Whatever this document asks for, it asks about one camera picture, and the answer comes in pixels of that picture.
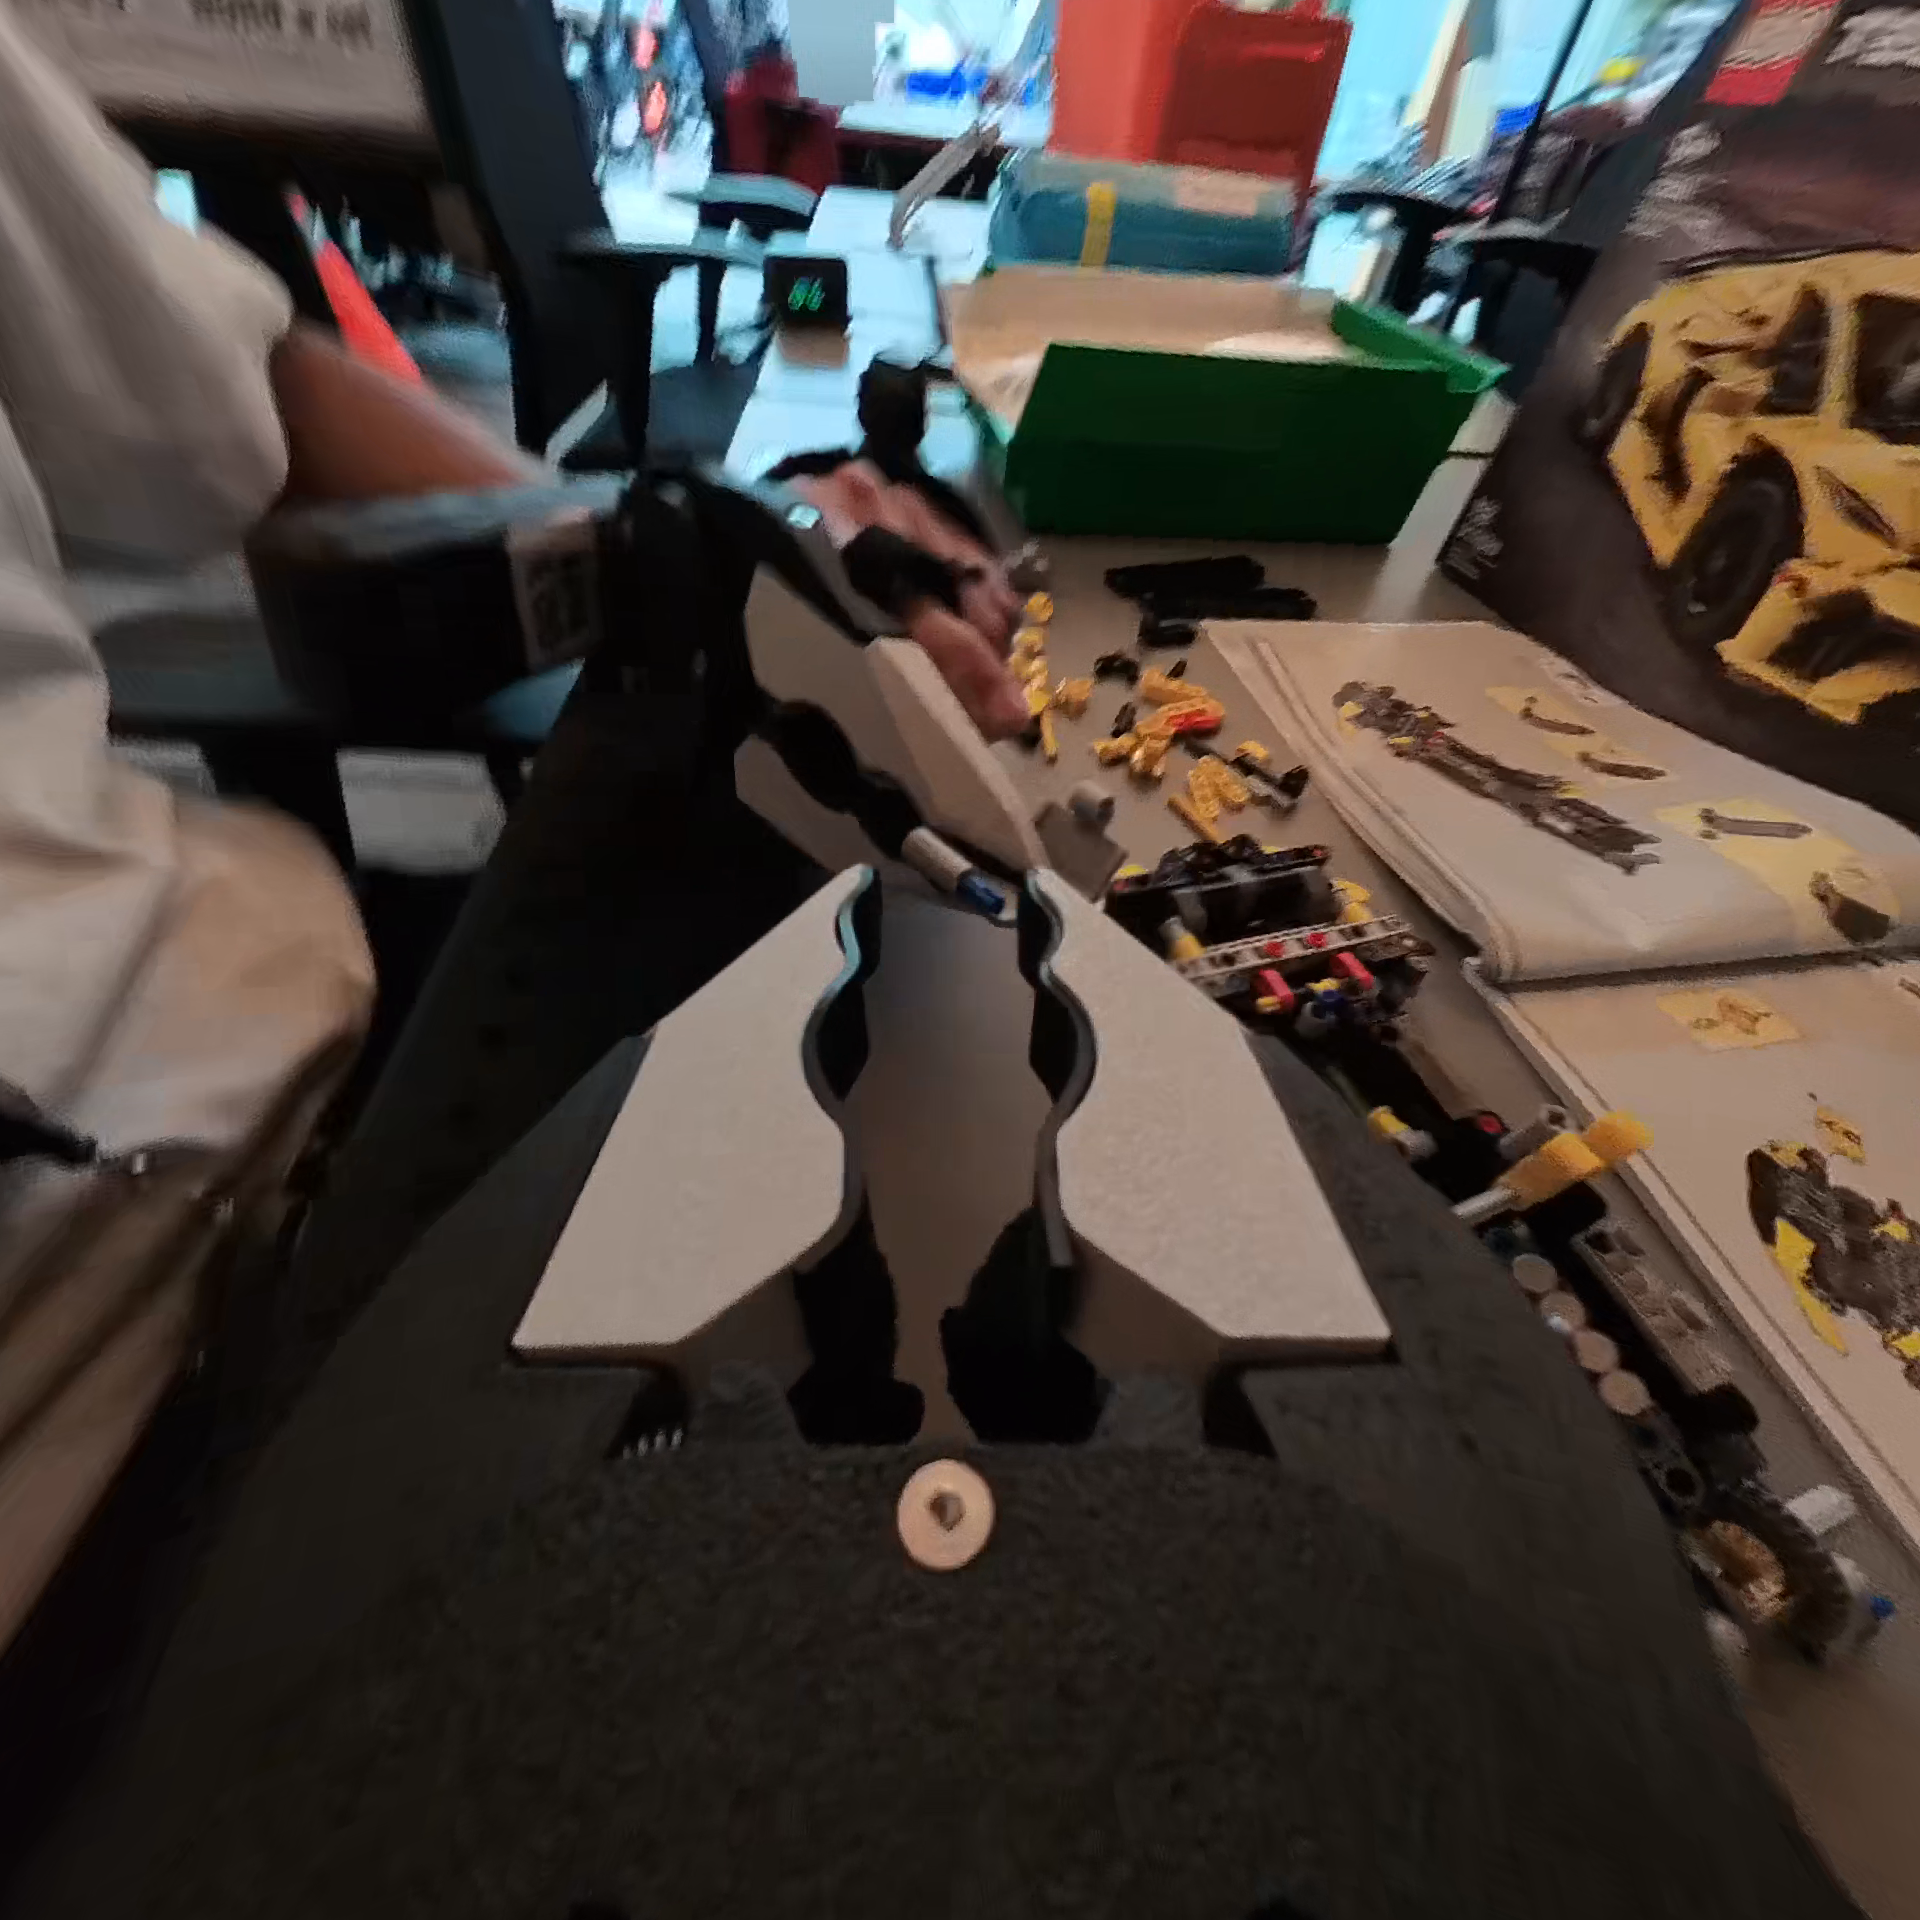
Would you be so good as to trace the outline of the dark ribbed lego panel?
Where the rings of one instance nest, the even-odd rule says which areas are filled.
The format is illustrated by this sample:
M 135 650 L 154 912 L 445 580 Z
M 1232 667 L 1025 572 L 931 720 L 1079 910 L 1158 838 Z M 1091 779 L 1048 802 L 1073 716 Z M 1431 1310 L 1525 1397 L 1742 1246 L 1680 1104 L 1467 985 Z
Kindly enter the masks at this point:
M 1136 642 L 1149 651 L 1189 644 L 1209 621 L 1317 620 L 1312 595 L 1270 584 L 1248 556 L 1110 568 L 1103 584 L 1136 610 Z

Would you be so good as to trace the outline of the red plastic carry case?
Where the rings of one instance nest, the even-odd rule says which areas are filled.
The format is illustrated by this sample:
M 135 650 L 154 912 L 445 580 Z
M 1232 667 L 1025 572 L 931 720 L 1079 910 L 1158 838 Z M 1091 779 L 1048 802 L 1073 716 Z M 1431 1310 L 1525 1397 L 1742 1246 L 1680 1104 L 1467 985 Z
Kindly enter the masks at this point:
M 1354 43 L 1331 4 L 1061 2 L 1048 148 L 1309 194 Z

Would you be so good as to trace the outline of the lego car chassis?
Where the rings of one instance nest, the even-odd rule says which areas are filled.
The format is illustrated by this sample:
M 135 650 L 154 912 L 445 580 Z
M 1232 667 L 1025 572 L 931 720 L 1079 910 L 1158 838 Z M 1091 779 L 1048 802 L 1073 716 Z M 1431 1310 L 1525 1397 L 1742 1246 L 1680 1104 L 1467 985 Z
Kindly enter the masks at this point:
M 1253 1033 L 1286 1042 L 1510 1270 L 1608 1408 L 1713 1617 L 1813 1661 L 1893 1617 L 1840 1546 L 1842 1488 L 1784 1497 L 1760 1414 L 1702 1299 L 1601 1190 L 1624 1116 L 1450 1112 L 1402 1044 L 1433 949 L 1329 872 L 1327 849 L 1248 834 L 1120 868 L 1104 905 Z

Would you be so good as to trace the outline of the small black display device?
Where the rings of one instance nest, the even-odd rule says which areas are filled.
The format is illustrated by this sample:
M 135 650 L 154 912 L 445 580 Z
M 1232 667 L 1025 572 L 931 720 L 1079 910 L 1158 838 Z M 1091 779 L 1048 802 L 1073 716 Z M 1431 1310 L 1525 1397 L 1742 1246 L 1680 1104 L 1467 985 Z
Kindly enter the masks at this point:
M 761 302 L 775 330 L 845 334 L 851 328 L 851 267 L 838 254 L 766 251 Z

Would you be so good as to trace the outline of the person's left forearm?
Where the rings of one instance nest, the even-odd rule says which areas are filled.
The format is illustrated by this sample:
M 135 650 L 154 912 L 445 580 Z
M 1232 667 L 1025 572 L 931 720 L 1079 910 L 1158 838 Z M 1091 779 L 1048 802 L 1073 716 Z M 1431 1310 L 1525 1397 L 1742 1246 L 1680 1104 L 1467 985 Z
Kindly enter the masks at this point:
M 287 501 L 363 502 L 534 490 L 552 470 L 435 392 L 352 357 L 318 328 L 275 348 Z

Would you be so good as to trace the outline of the black framed marker sign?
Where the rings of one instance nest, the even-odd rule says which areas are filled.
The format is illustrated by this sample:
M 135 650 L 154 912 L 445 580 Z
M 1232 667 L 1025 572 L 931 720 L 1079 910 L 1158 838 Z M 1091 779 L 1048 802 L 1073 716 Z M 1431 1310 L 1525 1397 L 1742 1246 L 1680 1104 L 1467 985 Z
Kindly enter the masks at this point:
M 432 114 L 394 2 L 15 2 L 122 124 L 427 148 Z

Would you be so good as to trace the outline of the grey lego seat piece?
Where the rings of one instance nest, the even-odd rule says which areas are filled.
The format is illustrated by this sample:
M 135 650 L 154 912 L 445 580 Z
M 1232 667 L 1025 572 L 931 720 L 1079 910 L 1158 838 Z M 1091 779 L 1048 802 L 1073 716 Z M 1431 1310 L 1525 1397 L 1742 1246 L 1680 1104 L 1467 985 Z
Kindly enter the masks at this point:
M 1104 904 L 1129 861 L 1113 829 L 1117 808 L 1111 790 L 1083 779 L 1061 797 L 1042 802 L 1033 818 L 1048 866 L 1096 905 Z

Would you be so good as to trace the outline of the orange traffic cone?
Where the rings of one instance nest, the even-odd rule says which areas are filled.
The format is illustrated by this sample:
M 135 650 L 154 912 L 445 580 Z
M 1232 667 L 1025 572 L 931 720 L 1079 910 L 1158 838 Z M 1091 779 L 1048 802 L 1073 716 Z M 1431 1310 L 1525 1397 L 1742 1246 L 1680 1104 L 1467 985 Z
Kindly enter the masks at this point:
M 287 206 L 314 260 L 327 315 L 341 332 L 349 354 L 385 378 L 424 388 L 426 378 L 416 360 L 381 310 L 349 254 L 327 234 L 321 216 L 293 188 L 287 190 Z

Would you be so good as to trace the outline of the dark red carry bag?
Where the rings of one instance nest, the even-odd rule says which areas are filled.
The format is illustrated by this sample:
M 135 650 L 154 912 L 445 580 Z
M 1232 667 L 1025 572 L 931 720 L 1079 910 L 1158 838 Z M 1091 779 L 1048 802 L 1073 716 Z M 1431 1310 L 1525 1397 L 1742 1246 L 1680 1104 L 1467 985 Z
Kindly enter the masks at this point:
M 768 49 L 728 82 L 714 168 L 729 176 L 768 176 L 815 194 L 841 182 L 841 112 L 801 94 L 792 54 Z

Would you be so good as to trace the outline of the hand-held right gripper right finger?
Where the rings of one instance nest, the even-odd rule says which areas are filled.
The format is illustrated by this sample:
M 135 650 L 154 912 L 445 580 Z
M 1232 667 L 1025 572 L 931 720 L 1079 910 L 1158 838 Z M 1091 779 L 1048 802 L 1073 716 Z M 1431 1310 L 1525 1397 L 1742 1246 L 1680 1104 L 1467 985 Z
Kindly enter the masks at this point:
M 1125 1385 L 1201 1408 L 1271 1371 L 1395 1357 L 1278 1091 L 1280 1048 L 1054 872 L 1025 880 L 1025 1061 L 1048 1107 L 1025 1205 L 945 1307 L 981 1444 L 1083 1444 Z

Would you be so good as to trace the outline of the small black rounded device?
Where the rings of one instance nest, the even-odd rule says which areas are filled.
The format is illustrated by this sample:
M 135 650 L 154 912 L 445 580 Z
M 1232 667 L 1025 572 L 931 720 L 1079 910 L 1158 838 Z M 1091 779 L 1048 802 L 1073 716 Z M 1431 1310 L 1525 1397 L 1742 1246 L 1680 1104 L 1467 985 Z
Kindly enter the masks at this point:
M 897 484 L 906 484 L 925 470 L 929 388 L 942 378 L 945 372 L 929 363 L 906 363 L 879 354 L 858 380 L 858 458 Z

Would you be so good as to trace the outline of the person's left hand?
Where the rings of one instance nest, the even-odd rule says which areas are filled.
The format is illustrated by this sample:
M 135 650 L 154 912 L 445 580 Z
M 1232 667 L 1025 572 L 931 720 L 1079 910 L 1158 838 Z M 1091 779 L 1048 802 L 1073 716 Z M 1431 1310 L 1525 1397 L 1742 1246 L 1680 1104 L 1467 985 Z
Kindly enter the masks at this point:
M 987 741 L 1031 717 L 1014 670 L 1023 596 L 1003 562 L 921 490 L 866 459 L 797 456 L 771 469 L 822 517 L 851 584 L 939 667 Z

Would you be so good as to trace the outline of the blue lego axle pin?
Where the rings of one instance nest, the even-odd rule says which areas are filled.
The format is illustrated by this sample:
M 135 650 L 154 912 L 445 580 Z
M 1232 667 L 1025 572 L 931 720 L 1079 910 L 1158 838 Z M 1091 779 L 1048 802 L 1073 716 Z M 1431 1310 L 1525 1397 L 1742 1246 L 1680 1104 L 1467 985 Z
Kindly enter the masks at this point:
M 984 868 L 976 859 L 975 859 L 975 874 L 973 874 L 973 877 L 967 880 L 965 890 L 962 890 L 958 896 L 946 896 L 946 894 L 938 891 L 933 884 L 929 884 L 929 886 L 931 886 L 938 896 L 942 896 L 942 899 L 946 899 L 946 901 L 955 904 L 958 908 L 962 908 L 962 910 L 967 910 L 970 914 L 976 914 L 976 917 L 981 917 L 981 920 L 985 920 L 985 921 L 999 921 L 999 920 L 1003 917 L 1003 912 L 1006 912 L 1006 890 L 1003 890 L 1003 882 L 1002 882 L 994 874 L 985 872 L 985 868 Z

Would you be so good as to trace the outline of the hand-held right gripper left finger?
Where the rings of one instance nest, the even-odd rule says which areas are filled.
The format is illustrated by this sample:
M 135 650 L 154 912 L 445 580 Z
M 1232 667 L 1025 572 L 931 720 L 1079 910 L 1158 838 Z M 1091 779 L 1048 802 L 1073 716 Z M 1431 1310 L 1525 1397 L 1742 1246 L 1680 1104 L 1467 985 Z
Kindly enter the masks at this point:
M 856 864 L 643 1037 L 518 1361 L 632 1362 L 689 1398 L 754 1373 L 816 1444 L 919 1433 L 849 1136 L 879 947 L 880 880 Z

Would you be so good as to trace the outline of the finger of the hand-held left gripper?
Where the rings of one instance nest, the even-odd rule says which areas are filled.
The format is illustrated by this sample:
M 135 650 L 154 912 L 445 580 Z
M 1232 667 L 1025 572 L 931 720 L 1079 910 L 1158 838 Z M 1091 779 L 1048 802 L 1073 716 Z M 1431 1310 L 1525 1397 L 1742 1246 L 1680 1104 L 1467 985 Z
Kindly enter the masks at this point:
M 775 717 L 822 717 L 856 768 L 903 789 L 921 822 L 1008 874 L 1048 864 L 1033 808 L 933 653 L 913 638 L 866 636 L 822 610 L 771 568 L 744 616 L 754 683 Z
M 973 858 L 975 850 L 938 826 L 906 774 L 879 763 L 851 738 L 746 738 L 737 749 L 737 793 L 822 866 L 835 874 L 869 866 L 958 908 L 902 861 L 902 842 L 926 826 Z

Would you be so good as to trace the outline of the teal wrapped package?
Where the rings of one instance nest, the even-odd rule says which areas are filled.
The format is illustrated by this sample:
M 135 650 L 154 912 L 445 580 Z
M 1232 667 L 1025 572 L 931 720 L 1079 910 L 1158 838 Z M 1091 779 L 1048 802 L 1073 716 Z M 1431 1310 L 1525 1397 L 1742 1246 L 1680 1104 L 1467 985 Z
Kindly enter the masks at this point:
M 993 188 L 990 264 L 1277 280 L 1302 193 L 1209 168 L 1023 150 Z

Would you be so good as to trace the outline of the green plastic bin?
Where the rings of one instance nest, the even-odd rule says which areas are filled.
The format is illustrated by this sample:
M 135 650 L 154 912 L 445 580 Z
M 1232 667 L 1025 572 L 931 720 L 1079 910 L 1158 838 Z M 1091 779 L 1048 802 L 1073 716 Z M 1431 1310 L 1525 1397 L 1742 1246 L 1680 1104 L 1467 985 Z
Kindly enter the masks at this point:
M 1056 344 L 999 488 L 1061 537 L 1393 544 L 1504 361 L 1334 300 L 1334 353 Z

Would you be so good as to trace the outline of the lego set box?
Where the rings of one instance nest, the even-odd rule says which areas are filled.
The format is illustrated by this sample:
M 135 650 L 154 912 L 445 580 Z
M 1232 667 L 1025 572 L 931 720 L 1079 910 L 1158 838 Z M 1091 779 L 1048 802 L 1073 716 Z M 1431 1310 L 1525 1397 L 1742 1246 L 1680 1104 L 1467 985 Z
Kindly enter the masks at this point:
M 1919 6 L 1745 4 L 1440 572 L 1742 756 L 1919 818 Z

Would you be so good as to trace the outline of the lego instruction booklet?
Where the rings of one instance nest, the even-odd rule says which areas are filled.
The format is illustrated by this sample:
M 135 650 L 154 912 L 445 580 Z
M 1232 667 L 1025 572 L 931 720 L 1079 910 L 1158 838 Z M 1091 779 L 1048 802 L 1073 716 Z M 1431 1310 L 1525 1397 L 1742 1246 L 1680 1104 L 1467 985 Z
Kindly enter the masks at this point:
M 1498 627 L 1209 640 L 1913 1549 L 1917 834 Z

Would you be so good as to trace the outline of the pile of yellow lego pieces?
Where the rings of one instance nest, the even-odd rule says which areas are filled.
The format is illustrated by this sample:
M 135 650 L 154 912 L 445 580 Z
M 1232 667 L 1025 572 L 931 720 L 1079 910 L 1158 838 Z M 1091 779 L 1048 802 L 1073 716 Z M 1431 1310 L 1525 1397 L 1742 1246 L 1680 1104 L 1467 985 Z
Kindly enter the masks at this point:
M 1091 801 L 1160 802 L 1186 844 L 1250 837 L 1277 844 L 1305 797 L 1309 770 L 1238 736 L 1232 709 L 1193 674 L 1193 627 L 1171 646 L 1113 640 L 1093 651 L 1069 624 L 1061 595 L 1019 590 L 1011 665 L 1025 688 L 1023 756 Z

